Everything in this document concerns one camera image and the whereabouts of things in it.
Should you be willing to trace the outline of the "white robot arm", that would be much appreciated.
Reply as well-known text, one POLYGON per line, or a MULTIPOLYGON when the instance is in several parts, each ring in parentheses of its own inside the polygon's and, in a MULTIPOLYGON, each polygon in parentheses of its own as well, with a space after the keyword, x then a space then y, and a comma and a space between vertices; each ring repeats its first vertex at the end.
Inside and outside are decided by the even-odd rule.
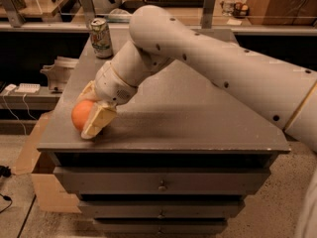
POLYGON ((180 60, 317 152, 316 71, 200 35, 157 6, 137 9, 129 34, 77 98, 92 102, 83 139, 107 126, 116 107, 129 102, 145 79, 180 60))

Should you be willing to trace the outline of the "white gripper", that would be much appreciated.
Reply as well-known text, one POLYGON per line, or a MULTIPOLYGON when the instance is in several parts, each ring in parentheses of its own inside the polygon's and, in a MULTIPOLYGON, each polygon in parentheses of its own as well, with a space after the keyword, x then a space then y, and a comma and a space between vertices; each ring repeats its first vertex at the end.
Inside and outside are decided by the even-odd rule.
MULTIPOLYGON (((97 71, 95 79, 89 81, 78 95, 77 100, 99 101, 100 99, 123 105, 128 103, 137 93, 137 88, 120 78, 109 61, 106 61, 97 71)), ((95 102, 83 125, 81 137, 92 139, 117 116, 114 106, 105 102, 95 102)))

